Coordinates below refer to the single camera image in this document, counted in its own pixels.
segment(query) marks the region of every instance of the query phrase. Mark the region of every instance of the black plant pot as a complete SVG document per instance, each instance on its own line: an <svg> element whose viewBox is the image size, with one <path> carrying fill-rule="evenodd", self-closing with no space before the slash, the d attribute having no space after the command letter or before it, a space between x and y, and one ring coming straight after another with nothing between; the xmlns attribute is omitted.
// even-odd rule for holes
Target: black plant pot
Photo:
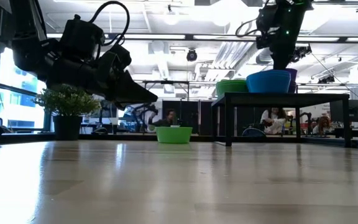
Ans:
<svg viewBox="0 0 358 224"><path fill-rule="evenodd" d="M82 117L54 116L56 140L75 141L80 135Z"/></svg>

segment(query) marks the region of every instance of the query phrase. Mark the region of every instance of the security camera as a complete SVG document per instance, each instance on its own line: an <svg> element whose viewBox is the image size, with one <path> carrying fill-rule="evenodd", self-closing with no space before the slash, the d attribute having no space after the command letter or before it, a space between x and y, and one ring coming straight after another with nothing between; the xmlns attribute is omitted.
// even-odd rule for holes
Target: security camera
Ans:
<svg viewBox="0 0 358 224"><path fill-rule="evenodd" d="M187 53L187 61L188 62L194 62L195 60L197 60L197 53L195 49L190 49L189 52Z"/></svg>

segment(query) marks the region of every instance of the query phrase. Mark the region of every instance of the potted plant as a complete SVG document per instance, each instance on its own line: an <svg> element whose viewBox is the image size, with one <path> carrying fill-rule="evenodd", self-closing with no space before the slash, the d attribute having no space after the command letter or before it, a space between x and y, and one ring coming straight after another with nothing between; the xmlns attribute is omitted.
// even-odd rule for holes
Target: potted plant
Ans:
<svg viewBox="0 0 358 224"><path fill-rule="evenodd" d="M57 89L43 89L34 98L34 103L53 115L57 140L77 140L82 117L100 109L100 101L85 91L69 85Z"/></svg>

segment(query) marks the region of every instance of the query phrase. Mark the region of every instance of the green plant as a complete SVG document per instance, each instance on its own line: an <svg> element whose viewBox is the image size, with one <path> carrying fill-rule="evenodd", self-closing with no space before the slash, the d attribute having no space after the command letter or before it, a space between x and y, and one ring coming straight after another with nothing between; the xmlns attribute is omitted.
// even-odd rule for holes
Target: green plant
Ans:
<svg viewBox="0 0 358 224"><path fill-rule="evenodd" d="M61 85L56 90L43 89L33 102L57 116L80 116L100 110L99 100L69 85Z"/></svg>

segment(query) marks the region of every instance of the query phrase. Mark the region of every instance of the man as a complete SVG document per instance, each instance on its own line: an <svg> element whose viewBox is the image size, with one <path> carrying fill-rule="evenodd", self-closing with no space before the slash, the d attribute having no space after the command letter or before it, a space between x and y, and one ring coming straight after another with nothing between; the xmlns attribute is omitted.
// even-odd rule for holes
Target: man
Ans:
<svg viewBox="0 0 358 224"><path fill-rule="evenodd" d="M153 123L153 118L155 117L155 113L152 113L152 115L149 117L149 127L155 126L155 127L170 127L173 125L175 120L175 111L174 110L168 110L167 111L167 117L165 119L161 119L159 121L156 121Z"/></svg>

